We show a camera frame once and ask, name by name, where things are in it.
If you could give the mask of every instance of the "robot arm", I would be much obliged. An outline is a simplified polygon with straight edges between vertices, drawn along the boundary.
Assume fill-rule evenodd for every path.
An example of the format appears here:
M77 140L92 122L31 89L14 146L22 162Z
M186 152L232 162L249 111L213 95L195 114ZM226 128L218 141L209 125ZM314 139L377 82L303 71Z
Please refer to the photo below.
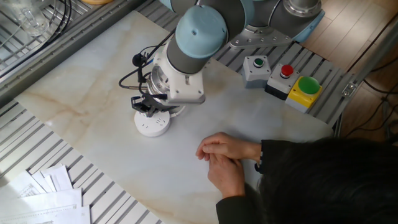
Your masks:
M147 117L177 106L203 103L203 67L249 24L275 25L280 29L293 27L294 31L290 35L299 35L303 32L302 27L307 29L310 24L313 26L314 19L321 12L320 0L304 0L308 4L299 4L303 0L160 1L174 12L183 14L183 17L178 22L172 40L154 58L148 94L142 98L132 98L132 107ZM278 16L282 21L275 21ZM151 97L153 95L167 97L160 99Z

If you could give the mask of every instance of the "wooden floor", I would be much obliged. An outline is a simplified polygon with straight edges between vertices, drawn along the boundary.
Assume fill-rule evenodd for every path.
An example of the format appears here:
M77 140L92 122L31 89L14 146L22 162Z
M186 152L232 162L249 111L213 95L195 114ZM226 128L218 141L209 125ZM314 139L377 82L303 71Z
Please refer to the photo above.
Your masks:
M346 70L398 12L398 0L323 0L322 3L326 15L303 46ZM350 72L357 72L366 63L384 36L382 35L376 41L375 45ZM397 56L398 45L380 64L389 62ZM389 91L398 83L398 62L380 72L370 74L367 80L376 88ZM345 136L353 128L364 123L373 114L384 96L385 94L378 93L363 83L343 113L341 136ZM394 106L398 104L398 95L389 96L388 100L390 105ZM371 122L364 125L363 128L378 128L383 119L380 108ZM393 119L398 119L398 114L394 113L391 120ZM386 135L382 128L371 132L356 131L350 137L383 141Z

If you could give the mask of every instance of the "blue cap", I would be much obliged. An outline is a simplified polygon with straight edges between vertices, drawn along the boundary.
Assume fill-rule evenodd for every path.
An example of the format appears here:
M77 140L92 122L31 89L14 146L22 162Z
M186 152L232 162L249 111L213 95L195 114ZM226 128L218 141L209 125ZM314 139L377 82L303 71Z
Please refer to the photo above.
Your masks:
M175 40L191 58L207 58L223 46L226 37L223 16L210 6L192 6L178 22Z

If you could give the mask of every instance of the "red button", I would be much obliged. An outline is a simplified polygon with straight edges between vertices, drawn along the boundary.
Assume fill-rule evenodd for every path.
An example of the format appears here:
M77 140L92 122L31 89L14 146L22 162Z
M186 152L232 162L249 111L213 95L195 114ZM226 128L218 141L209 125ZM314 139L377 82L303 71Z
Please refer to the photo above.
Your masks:
M284 66L282 66L281 73L282 73L284 76L288 77L288 76L290 76L291 74L293 74L293 72L294 72L294 69L293 69L292 66L290 66L290 65L284 65Z

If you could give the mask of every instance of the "dark hair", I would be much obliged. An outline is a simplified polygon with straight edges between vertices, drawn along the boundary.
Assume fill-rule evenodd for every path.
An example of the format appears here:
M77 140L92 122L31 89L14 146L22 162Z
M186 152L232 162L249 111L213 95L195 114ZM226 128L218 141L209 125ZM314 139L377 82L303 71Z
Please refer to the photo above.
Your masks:
M269 224L398 223L398 150L364 139L296 144L259 190Z

